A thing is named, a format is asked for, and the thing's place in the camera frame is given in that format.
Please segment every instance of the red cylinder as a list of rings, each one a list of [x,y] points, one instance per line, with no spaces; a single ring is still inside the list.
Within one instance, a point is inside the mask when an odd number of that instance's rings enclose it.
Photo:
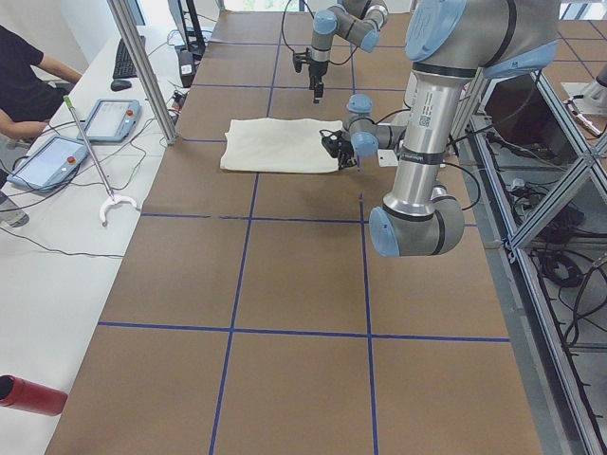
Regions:
[[[44,415],[61,414],[67,393],[11,375],[0,376],[0,406]]]

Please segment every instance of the person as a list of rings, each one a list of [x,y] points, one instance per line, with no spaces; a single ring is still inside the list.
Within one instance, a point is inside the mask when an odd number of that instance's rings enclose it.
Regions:
[[[71,83],[82,76],[0,26],[0,133],[11,139],[39,136],[67,93],[41,81],[33,66]]]

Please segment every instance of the metal frame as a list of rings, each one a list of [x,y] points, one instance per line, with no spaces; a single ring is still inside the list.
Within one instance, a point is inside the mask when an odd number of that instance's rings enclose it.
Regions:
[[[476,91],[474,89],[474,87],[480,84],[477,80],[481,77],[481,75],[477,75],[477,78],[470,84],[473,92],[470,92],[469,94],[473,94],[475,99],[467,100],[467,103],[470,103],[475,107],[480,105],[481,99],[485,98],[486,94],[483,94],[482,90]],[[488,86],[489,84],[485,83],[484,89],[486,92]],[[524,250],[524,247],[527,246],[543,228],[545,228],[552,218],[566,206],[569,201],[571,201],[589,178],[592,179],[602,198],[607,203],[607,172],[605,172],[605,169],[599,160],[599,158],[605,156],[605,153],[607,152],[607,136],[604,136],[596,146],[591,147],[586,142],[586,139],[579,131],[578,126],[571,119],[563,103],[559,100],[550,83],[543,75],[540,76],[537,86],[558,124],[565,133],[565,136],[572,144],[578,158],[565,172],[555,187],[551,189],[542,202],[536,207],[533,214],[520,226],[517,226],[514,222],[508,201],[503,194],[497,171],[493,167],[490,156],[488,156],[484,141],[478,136],[476,136],[474,140],[478,149],[482,151],[481,157],[485,169],[487,170],[488,180],[493,193],[497,198],[498,207],[506,225],[506,246],[510,249],[510,260],[512,262],[517,262],[523,272],[527,290],[533,300],[548,350],[559,375],[561,387],[565,392],[569,408],[576,420],[580,438],[589,455],[602,455],[603,452],[600,441],[594,432],[592,422],[579,393],[575,372],[561,346],[557,328],[554,325],[552,315],[537,280],[536,268]],[[458,110],[458,116],[460,117],[458,117],[454,123],[454,132],[457,131],[457,128],[461,128],[462,123],[466,124],[464,120],[466,120],[468,112],[469,108],[467,106],[461,106],[461,109]],[[473,130],[487,126],[484,118],[471,118],[470,123]]]
[[[139,79],[143,85],[143,90],[152,106],[156,120],[162,130],[162,134],[164,135],[167,144],[174,144],[177,138],[175,125],[167,111],[167,107],[160,92],[160,87],[158,87],[156,81],[156,75],[154,74],[150,60],[145,53],[143,43],[139,39],[139,33],[137,26],[135,25],[133,13],[127,2],[107,0],[107,4],[114,15],[114,20],[120,32],[120,36],[133,59]]]

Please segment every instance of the grid line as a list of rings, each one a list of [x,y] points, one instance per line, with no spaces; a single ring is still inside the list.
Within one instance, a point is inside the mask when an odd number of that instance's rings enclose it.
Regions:
[[[360,209],[360,243],[362,247],[362,277],[364,280],[364,302],[367,317],[367,352],[369,353],[369,392],[371,393],[371,429],[373,435],[373,453],[379,455],[379,438],[377,436],[377,400],[376,400],[376,374],[373,360],[373,326],[371,323],[371,296],[369,291],[369,267],[367,263],[367,241],[364,222],[364,202],[362,194],[359,199]]]
[[[217,406],[215,408],[215,418],[213,420],[212,426],[212,435],[211,435],[211,443],[209,444],[209,455],[213,455],[215,450],[215,443],[217,440],[217,430],[219,429],[219,419],[221,416],[221,406],[222,400],[224,396],[224,392],[226,389],[226,381],[228,378],[228,366],[230,364],[230,353],[231,353],[231,344],[234,336],[234,327],[236,325],[236,315],[238,313],[238,303],[240,300],[240,292],[242,290],[243,276],[245,274],[245,265],[247,263],[247,252],[248,252],[248,241],[250,239],[250,230],[253,224],[252,215],[255,210],[255,199],[257,197],[257,186],[259,184],[259,173],[255,176],[255,185],[253,186],[253,195],[250,201],[250,210],[249,215],[251,219],[248,220],[247,224],[247,234],[245,235],[245,244],[243,245],[243,255],[240,262],[240,270],[238,273],[238,283],[236,286],[236,294],[234,296],[234,306],[232,308],[231,321],[230,321],[230,334],[228,335],[228,343],[226,346],[226,355],[224,358],[224,366],[221,372],[221,382],[219,385],[219,393],[217,394]]]
[[[397,335],[397,334],[358,334],[353,332],[321,332],[305,330],[253,329],[247,327],[212,327],[204,325],[152,324],[143,322],[119,322],[100,320],[100,327],[140,330],[169,330],[184,332],[221,332],[225,334],[275,335],[286,337],[328,337],[328,338],[370,338],[408,341],[439,341],[462,343],[510,343],[508,337],[457,337],[443,335]]]

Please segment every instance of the white cloth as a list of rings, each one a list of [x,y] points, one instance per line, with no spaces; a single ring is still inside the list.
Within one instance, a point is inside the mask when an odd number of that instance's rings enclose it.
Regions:
[[[232,120],[220,166],[230,171],[331,173],[338,160],[321,145],[319,131],[340,128],[339,120]]]

